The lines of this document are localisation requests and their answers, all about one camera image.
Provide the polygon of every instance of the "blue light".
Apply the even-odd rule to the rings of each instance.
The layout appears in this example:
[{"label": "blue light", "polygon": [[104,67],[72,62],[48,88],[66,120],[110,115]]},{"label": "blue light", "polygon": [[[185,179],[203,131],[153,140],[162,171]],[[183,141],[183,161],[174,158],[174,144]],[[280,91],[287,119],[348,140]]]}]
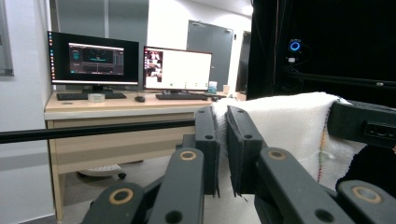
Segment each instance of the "blue light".
[{"label": "blue light", "polygon": [[299,42],[291,42],[290,49],[293,51],[299,50],[301,47]]}]

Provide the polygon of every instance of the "white wall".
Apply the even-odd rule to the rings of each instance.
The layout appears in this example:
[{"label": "white wall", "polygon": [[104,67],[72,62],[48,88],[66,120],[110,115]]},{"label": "white wall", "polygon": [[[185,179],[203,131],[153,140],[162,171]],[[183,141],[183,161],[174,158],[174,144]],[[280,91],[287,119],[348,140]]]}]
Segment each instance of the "white wall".
[{"label": "white wall", "polygon": [[149,0],[148,45],[186,49],[189,20],[233,29],[236,40],[230,60],[228,84],[234,91],[244,31],[251,29],[251,18],[184,0]]},{"label": "white wall", "polygon": [[[5,3],[15,77],[0,77],[0,132],[45,129],[46,1]],[[0,223],[53,214],[47,142],[0,145]]]}]

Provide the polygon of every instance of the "wooden desk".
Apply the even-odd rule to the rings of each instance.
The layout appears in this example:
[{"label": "wooden desk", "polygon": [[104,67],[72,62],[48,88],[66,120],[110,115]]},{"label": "wooden desk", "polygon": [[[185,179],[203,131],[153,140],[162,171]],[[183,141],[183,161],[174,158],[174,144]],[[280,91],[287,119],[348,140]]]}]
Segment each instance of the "wooden desk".
[{"label": "wooden desk", "polygon": [[[194,112],[212,102],[160,101],[154,93],[140,93],[145,103],[134,100],[135,92],[124,92],[126,99],[90,103],[86,100],[58,101],[53,93],[45,109],[49,129],[102,124],[134,123],[172,119],[192,119]],[[193,127],[133,133],[111,133],[95,136],[49,140],[50,165],[58,220],[64,217],[65,174],[111,164],[167,156],[181,143],[183,134],[194,133]]]}]

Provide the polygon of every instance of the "gray door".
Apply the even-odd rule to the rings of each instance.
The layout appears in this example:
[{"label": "gray door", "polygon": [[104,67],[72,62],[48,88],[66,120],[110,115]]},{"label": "gray door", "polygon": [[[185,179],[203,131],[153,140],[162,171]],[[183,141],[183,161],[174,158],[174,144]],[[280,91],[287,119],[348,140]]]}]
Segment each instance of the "gray door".
[{"label": "gray door", "polygon": [[244,32],[241,55],[239,56],[238,77],[236,79],[236,91],[246,92],[248,86],[248,55],[250,52],[251,33]]},{"label": "gray door", "polygon": [[233,30],[189,21],[187,49],[212,52],[210,81],[218,82],[218,91],[222,91],[223,85],[228,83],[232,45]]}]

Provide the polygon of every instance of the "white towel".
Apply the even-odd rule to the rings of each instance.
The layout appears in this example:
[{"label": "white towel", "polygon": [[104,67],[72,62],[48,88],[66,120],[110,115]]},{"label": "white towel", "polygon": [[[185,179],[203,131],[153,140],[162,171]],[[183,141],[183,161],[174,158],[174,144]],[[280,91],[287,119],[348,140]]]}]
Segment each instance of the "white towel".
[{"label": "white towel", "polygon": [[365,147],[328,135],[326,122],[337,96],[325,92],[273,96],[238,102],[224,98],[212,104],[220,141],[220,198],[205,196],[204,221],[207,223],[260,223],[253,195],[233,196],[227,159],[226,119],[228,105],[246,110],[269,147],[288,150],[311,176],[329,189],[348,170],[353,156]]},{"label": "white towel", "polygon": [[319,184],[335,190],[336,181],[347,173],[353,156],[365,146],[328,135],[327,117],[332,103],[337,100],[348,104],[344,99],[325,92],[264,97],[245,102],[222,99],[212,104],[222,144],[220,159],[226,157],[224,114],[227,105],[234,105],[249,113],[269,147],[288,150]]}]

